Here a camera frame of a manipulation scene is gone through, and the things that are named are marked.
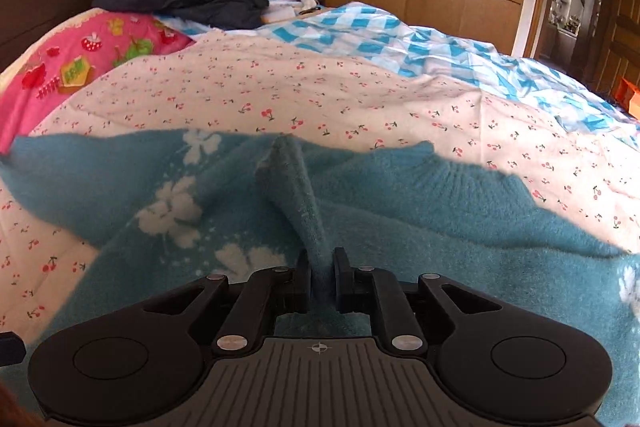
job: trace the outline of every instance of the metal pin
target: metal pin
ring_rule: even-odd
[[[238,349],[246,347],[248,342],[247,339],[241,335],[225,335],[224,337],[220,337],[216,344],[218,344],[220,349],[224,349],[225,351],[237,351]]]
[[[415,351],[422,347],[422,341],[413,335],[398,335],[391,341],[391,344],[401,351]]]

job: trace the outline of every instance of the blue fleece blanket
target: blue fleece blanket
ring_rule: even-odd
[[[26,209],[100,248],[44,337],[209,271],[245,280],[292,264],[303,247],[326,304],[342,246],[355,264],[401,280],[440,272],[593,335],[614,363],[600,420],[640,421],[638,325],[620,286],[636,258],[537,207],[518,178],[428,142],[363,154],[196,130],[18,138],[0,175]],[[362,317],[320,310],[320,325],[289,317],[278,332],[367,332]],[[34,407],[26,364],[2,376]]]

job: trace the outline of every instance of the blue and white checkered fabric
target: blue and white checkered fabric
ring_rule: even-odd
[[[501,55],[487,42],[408,26],[389,12],[363,3],[353,2],[304,20],[269,24],[251,34],[322,55],[364,58],[409,78],[452,76],[540,108],[568,132],[611,133],[640,150],[640,123],[565,74],[530,58]]]

